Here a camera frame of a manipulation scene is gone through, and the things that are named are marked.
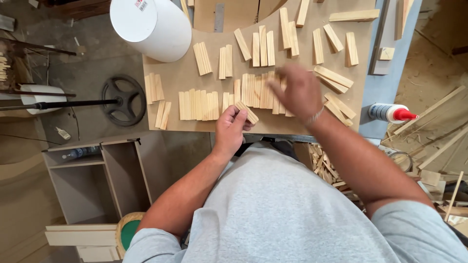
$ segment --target man's right hand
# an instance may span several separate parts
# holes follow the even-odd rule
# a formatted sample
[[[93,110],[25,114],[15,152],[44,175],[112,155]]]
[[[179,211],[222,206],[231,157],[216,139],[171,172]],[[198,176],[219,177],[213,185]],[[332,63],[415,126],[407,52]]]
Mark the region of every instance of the man's right hand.
[[[312,72],[299,64],[286,64],[276,68],[276,74],[280,78],[286,78],[287,89],[283,91],[280,83],[274,80],[268,80],[267,84],[286,109],[303,123],[322,109],[320,82]]]

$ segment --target bracelet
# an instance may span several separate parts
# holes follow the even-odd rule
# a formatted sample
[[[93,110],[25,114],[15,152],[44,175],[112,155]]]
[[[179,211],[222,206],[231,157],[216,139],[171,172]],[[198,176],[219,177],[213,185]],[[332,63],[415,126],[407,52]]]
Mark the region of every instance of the bracelet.
[[[315,113],[312,117],[310,117],[309,119],[307,119],[307,121],[306,121],[306,127],[309,126],[309,125],[311,125],[312,123],[314,123],[314,122],[317,120],[317,118],[318,118],[318,117],[320,116],[320,114],[322,113],[323,108],[324,108],[324,106],[322,106],[322,108],[319,110],[319,112]]]

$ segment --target cable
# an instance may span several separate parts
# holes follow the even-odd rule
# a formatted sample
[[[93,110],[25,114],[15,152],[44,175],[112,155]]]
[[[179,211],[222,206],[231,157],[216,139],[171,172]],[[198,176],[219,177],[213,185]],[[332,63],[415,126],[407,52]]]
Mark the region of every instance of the cable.
[[[73,118],[75,119],[76,121],[76,129],[78,130],[78,141],[80,140],[80,126],[78,125],[78,117],[76,116],[75,114],[75,110],[73,109],[73,107],[70,107],[72,108],[72,111],[73,111]]]
[[[53,144],[62,145],[62,144],[60,144],[60,143],[56,143],[56,142],[53,142],[53,141],[47,141],[47,140],[41,140],[41,139],[33,139],[33,138],[26,138],[26,137],[15,136],[15,135],[9,135],[9,134],[0,134],[0,136],[10,136],[10,137],[21,138],[21,139],[27,139],[27,140],[45,141],[45,142],[50,142],[50,143],[53,143]]]

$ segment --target green circle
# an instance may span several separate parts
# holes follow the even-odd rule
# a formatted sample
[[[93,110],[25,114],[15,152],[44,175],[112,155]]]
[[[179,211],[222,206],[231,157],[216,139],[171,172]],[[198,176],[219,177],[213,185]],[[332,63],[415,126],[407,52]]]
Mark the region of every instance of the green circle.
[[[130,242],[132,241],[139,224],[140,220],[133,220],[126,223],[122,228],[120,233],[120,240],[122,241],[122,246],[124,247],[125,251],[127,251],[128,247],[130,246]]]

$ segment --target white glue bottle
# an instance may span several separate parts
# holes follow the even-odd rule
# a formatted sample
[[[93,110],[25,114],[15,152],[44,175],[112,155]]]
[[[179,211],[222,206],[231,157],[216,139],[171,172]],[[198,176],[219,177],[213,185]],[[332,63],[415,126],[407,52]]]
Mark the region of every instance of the white glue bottle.
[[[419,118],[418,115],[411,113],[405,105],[385,103],[373,104],[369,108],[369,116],[372,119],[378,119],[394,124],[400,124],[407,120]]]

